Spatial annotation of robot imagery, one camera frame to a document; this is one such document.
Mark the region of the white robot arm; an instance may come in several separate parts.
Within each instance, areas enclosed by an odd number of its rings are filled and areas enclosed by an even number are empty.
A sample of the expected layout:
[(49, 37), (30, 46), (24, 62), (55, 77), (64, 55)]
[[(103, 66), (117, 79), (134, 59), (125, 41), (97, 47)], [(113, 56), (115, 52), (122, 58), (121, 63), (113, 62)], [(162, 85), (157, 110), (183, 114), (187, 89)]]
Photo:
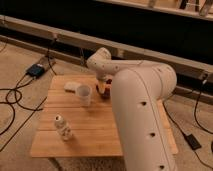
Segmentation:
[(105, 48), (87, 66), (100, 85), (112, 77), (112, 111), (127, 171), (178, 171), (157, 106), (176, 87), (174, 69), (161, 62), (113, 60)]

